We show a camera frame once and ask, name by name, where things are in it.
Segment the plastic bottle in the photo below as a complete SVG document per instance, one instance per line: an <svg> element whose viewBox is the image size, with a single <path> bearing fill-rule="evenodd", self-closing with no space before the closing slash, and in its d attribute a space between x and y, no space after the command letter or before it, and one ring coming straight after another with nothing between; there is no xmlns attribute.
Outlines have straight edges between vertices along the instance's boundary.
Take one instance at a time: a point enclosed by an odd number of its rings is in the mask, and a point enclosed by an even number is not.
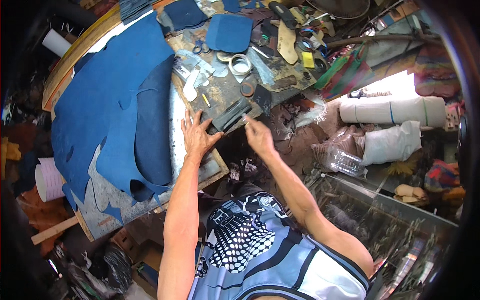
<svg viewBox="0 0 480 300"><path fill-rule="evenodd" d="M352 177L366 175L367 169L361 164L361 158L338 148L328 150L326 166L333 172L342 172Z"/></svg>

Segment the man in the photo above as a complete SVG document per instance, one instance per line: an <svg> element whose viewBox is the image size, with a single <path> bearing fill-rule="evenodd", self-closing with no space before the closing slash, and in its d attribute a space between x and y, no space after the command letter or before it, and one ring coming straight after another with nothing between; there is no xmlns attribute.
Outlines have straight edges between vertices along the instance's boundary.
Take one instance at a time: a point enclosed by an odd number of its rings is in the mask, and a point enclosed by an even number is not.
<svg viewBox="0 0 480 300"><path fill-rule="evenodd" d="M245 117L249 145L268 166L309 235L295 228L272 195L249 184L205 218L206 245L194 270L198 168L204 154L223 136L223 132L213 136L205 132L212 120L200 123L201 113L191 122L185 111L181 121L187 155L165 220L158 299L365 298L368 278L373 275L367 249L322 215L314 197L281 160L270 130L249 117Z"/></svg>

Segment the scissors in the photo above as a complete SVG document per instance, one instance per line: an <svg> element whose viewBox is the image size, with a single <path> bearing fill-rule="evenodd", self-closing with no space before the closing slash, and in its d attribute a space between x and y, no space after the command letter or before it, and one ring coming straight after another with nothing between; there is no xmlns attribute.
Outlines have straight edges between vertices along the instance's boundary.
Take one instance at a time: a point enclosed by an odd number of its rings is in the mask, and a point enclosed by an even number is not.
<svg viewBox="0 0 480 300"><path fill-rule="evenodd" d="M210 48L207 46L205 42L198 39L195 41L195 46L193 46L192 52L197 55L200 53L208 53L210 52Z"/></svg>

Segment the yellow pencil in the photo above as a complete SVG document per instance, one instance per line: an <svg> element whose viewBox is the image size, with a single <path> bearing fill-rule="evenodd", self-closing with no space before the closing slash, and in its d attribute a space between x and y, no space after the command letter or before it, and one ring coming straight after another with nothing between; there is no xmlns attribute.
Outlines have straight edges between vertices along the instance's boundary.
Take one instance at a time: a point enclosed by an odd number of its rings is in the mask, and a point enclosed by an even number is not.
<svg viewBox="0 0 480 300"><path fill-rule="evenodd" d="M211 107L211 106L210 106L210 102L208 102L207 97L205 96L205 94L202 93L202 96L204 97L204 101L205 101L205 103L208 105L208 107Z"/></svg>

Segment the white roll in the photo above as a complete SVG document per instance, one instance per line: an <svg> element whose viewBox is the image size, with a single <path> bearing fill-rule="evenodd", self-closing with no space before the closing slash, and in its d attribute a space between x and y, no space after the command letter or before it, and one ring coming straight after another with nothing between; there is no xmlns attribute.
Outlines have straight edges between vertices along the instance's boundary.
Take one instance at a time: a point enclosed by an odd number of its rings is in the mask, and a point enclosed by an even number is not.
<svg viewBox="0 0 480 300"><path fill-rule="evenodd" d="M39 158L40 164L35 167L35 183L43 202L65 196L61 188L61 174L55 167L53 157Z"/></svg>
<svg viewBox="0 0 480 300"><path fill-rule="evenodd" d="M72 46L66 39L59 35L58 32L53 30L53 28L50 29L43 39L42 45L60 57L63 57L67 50Z"/></svg>
<svg viewBox="0 0 480 300"><path fill-rule="evenodd" d="M414 94L343 100L340 117L346 123L402 124L412 120L420 126L443 127L446 112L443 98Z"/></svg>

